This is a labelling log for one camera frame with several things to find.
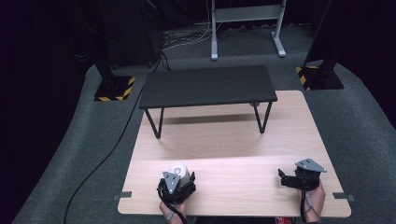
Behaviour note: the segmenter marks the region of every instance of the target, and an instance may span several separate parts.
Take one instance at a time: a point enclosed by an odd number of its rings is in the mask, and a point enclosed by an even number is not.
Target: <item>white cylindrical object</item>
[[[190,173],[186,164],[175,163],[169,167],[169,173],[180,176],[180,186],[187,184],[190,181]]]

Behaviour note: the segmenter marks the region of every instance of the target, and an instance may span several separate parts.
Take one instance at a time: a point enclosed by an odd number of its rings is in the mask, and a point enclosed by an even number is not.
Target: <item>light wood tabletop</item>
[[[300,91],[277,91],[278,101],[265,133],[257,129],[249,104],[175,107],[165,110],[163,135],[157,139],[143,116],[120,198],[122,214],[159,215],[157,187],[163,171],[185,163],[195,172],[197,190],[189,216],[299,217],[296,189],[281,186],[277,169],[294,175],[295,162],[310,158],[326,168],[321,174],[326,201],[323,217],[349,217],[347,199]],[[259,107],[261,116],[266,103]],[[152,109],[158,123],[161,109]]]

